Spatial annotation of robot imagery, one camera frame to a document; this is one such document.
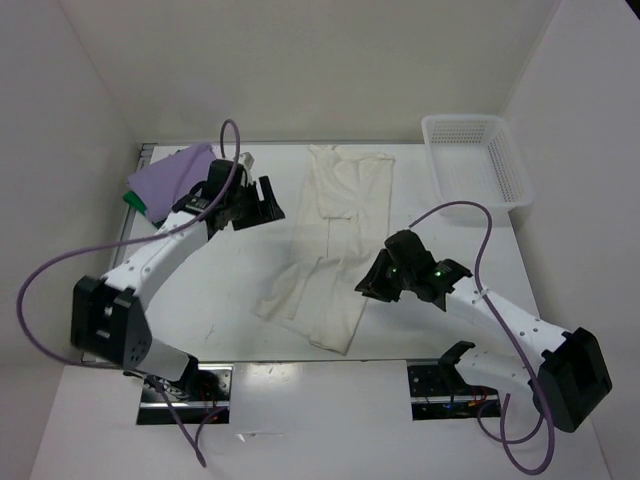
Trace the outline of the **cream t shirt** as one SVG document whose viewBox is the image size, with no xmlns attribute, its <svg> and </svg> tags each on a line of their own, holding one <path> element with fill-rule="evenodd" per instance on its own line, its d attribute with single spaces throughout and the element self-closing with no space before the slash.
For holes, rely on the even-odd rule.
<svg viewBox="0 0 640 480">
<path fill-rule="evenodd" d="M 366 306 L 356 293 L 388 236 L 393 156 L 312 146 L 286 267 L 255 314 L 344 355 Z"/>
</svg>

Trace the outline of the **lavender t shirt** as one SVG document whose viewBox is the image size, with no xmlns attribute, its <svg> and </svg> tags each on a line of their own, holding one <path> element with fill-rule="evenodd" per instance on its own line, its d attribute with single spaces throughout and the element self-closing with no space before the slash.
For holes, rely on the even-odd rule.
<svg viewBox="0 0 640 480">
<path fill-rule="evenodd" d="M 166 219 L 178 200 L 207 178 L 209 166 L 215 159 L 210 144 L 195 144 L 130 175 L 127 188 L 146 204 L 146 219 L 158 224 Z"/>
</svg>

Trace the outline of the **green t shirt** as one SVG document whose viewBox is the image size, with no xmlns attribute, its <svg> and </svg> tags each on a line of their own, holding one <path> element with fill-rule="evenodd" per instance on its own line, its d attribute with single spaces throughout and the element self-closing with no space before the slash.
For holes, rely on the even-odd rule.
<svg viewBox="0 0 640 480">
<path fill-rule="evenodd" d="M 147 211 L 146 204 L 140 199 L 140 197 L 134 191 L 127 191 L 122 196 L 123 201 L 134 211 L 145 215 Z"/>
</svg>

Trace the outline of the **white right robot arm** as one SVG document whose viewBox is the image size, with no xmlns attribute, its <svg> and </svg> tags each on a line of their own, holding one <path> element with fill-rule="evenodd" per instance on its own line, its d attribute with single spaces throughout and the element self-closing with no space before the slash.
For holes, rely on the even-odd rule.
<svg viewBox="0 0 640 480">
<path fill-rule="evenodd" d="M 383 249 L 357 284 L 363 296 L 396 302 L 414 293 L 447 314 L 489 332 L 522 355 L 505 357 L 471 341 L 459 341 L 439 359 L 439 382 L 450 393 L 486 386 L 505 393 L 530 393 L 540 413 L 549 412 L 556 429 L 573 433 L 609 394 L 612 381 L 596 337 L 584 328 L 569 332 L 479 288 L 469 269 L 430 253 L 412 264 Z"/>
</svg>

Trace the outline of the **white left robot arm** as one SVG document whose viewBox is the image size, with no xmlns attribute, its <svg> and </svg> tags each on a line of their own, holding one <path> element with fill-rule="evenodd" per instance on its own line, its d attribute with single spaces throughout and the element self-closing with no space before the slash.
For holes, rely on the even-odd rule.
<svg viewBox="0 0 640 480">
<path fill-rule="evenodd" d="M 233 181 L 221 202 L 189 193 L 174 205 L 160 240 L 138 249 L 101 278 L 82 277 L 74 286 L 71 343 L 128 372 L 150 375 L 180 400 L 205 382 L 193 355 L 153 337 L 146 310 L 161 286 L 193 253 L 227 225 L 234 230 L 285 217 L 270 179 Z"/>
</svg>

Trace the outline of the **white plastic basket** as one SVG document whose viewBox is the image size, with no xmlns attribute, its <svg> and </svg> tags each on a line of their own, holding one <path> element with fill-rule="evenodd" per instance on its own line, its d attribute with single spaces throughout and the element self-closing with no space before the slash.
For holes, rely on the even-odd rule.
<svg viewBox="0 0 640 480">
<path fill-rule="evenodd" d="M 455 222 L 475 222 L 483 205 L 496 218 L 528 207 L 534 189 L 511 129 L 503 118 L 482 114 L 442 114 L 421 121 L 427 164 L 439 214 Z"/>
</svg>

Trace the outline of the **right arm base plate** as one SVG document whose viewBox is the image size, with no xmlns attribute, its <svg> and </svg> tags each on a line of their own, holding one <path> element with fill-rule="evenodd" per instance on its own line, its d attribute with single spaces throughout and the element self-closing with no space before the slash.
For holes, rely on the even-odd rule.
<svg viewBox="0 0 640 480">
<path fill-rule="evenodd" d="M 451 390 L 435 360 L 408 362 L 407 376 L 414 421 L 501 416 L 495 389 L 464 384 Z"/>
</svg>

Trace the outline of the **aluminium table edge rail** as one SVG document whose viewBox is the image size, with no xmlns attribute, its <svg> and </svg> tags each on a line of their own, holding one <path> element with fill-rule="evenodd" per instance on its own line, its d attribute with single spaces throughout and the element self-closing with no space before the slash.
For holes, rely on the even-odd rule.
<svg viewBox="0 0 640 480">
<path fill-rule="evenodd" d="M 155 148 L 156 143 L 144 143 L 141 145 L 135 173 L 138 173 L 151 163 L 151 158 Z M 130 238 L 135 216 L 143 207 L 143 203 L 131 190 L 128 190 L 124 194 L 123 200 L 125 204 L 125 213 L 121 222 L 118 238 L 119 241 L 128 240 Z M 110 267 L 118 266 L 123 261 L 124 255 L 125 248 L 117 246 L 111 254 Z"/>
</svg>

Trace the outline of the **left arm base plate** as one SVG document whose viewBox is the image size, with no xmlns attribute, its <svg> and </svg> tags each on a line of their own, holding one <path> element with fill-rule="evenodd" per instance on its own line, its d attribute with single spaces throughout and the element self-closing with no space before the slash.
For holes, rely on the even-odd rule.
<svg viewBox="0 0 640 480">
<path fill-rule="evenodd" d="M 232 364 L 204 363 L 199 366 L 195 385 L 188 392 L 164 379 L 159 381 L 177 416 L 186 425 L 198 425 L 210 416 L 207 423 L 227 424 L 230 416 L 230 397 L 234 367 Z M 137 425 L 171 425 L 175 419 L 162 395 L 147 382 L 142 388 Z"/>
</svg>

